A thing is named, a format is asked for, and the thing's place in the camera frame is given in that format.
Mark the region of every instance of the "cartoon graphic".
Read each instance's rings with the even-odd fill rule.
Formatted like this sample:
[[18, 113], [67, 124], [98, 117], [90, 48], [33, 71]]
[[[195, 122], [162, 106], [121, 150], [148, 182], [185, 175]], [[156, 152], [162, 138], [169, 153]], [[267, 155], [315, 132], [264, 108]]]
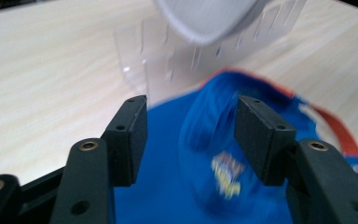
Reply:
[[211, 163], [214, 176], [217, 180], [221, 195], [229, 200], [241, 192], [241, 183], [237, 182], [238, 176], [243, 172], [244, 166], [237, 162], [225, 151], [213, 157]]

